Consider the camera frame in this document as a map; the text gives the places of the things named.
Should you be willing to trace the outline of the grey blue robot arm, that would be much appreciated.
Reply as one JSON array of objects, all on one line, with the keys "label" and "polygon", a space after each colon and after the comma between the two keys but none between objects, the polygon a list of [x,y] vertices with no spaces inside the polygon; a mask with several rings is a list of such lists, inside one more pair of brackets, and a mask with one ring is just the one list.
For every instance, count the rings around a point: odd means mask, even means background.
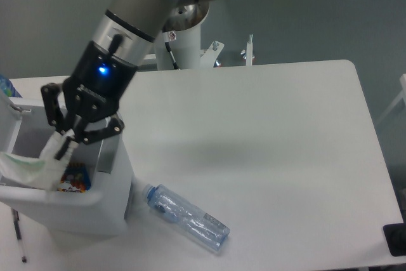
[{"label": "grey blue robot arm", "polygon": [[41,157],[69,160],[78,144],[118,135],[119,101],[171,12],[212,0],[112,0],[72,75],[41,88],[55,132]]}]

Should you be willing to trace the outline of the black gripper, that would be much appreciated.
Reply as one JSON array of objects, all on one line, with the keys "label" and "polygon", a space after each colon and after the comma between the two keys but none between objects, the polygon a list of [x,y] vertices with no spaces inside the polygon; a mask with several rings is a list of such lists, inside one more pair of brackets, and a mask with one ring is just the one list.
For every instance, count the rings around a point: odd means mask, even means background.
[{"label": "black gripper", "polygon": [[[63,85],[48,83],[41,87],[48,124],[55,127],[56,133],[61,136],[61,145],[54,153],[54,159],[70,158],[80,143],[93,144],[123,132],[124,122],[116,112],[137,66],[116,55],[122,43],[122,39],[114,39],[105,50],[91,41]],[[66,116],[58,101],[62,89]],[[108,122],[105,127],[86,129],[91,122],[106,117]]]}]

